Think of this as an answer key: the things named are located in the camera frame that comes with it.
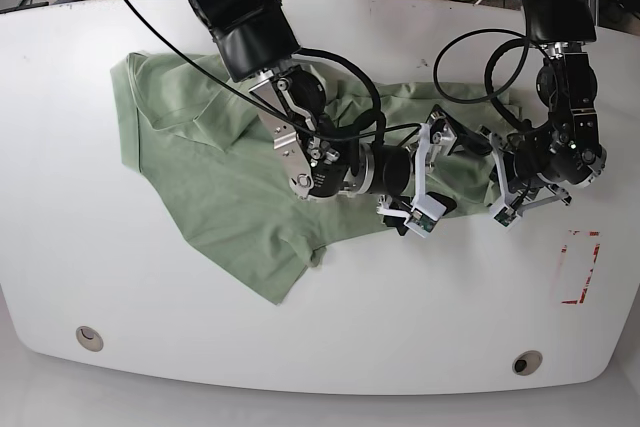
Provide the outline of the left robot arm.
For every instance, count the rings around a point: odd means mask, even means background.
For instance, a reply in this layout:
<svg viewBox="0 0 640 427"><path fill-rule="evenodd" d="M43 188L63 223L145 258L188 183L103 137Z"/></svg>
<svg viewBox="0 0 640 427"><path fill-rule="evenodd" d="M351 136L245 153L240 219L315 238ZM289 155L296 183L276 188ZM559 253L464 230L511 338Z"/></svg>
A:
<svg viewBox="0 0 640 427"><path fill-rule="evenodd" d="M436 117L453 131L454 144L480 156L492 156L492 179L500 194L490 206L493 219L504 227L525 211L553 202L571 203L565 184L584 188L605 169L607 152L599 137L594 106L597 79L583 47L596 39L587 0L521 0L525 31L512 33L487 61L484 100L490 102L513 131L501 137L487 128L471 132L444 112ZM539 126L521 120L500 101L493 72L508 51L531 48L543 64L536 92L547 108Z"/></svg>

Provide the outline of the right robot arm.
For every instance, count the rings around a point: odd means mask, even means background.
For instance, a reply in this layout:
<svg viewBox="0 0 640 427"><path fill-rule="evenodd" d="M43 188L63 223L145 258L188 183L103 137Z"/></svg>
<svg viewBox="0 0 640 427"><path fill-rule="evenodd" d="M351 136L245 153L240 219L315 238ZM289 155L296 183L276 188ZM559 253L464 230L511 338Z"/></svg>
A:
<svg viewBox="0 0 640 427"><path fill-rule="evenodd" d="M427 176L437 159L452 154L485 157L489 142L435 107L397 145L385 141L389 128L379 92L363 85L371 107L346 126L326 113L319 79L295 55L328 59L329 53L300 46L280 0L188 0L209 31L235 82L249 81L246 99L270 131L291 189L304 199L374 195L387 226L399 233L429 234L452 212L455 200L431 191Z"/></svg>

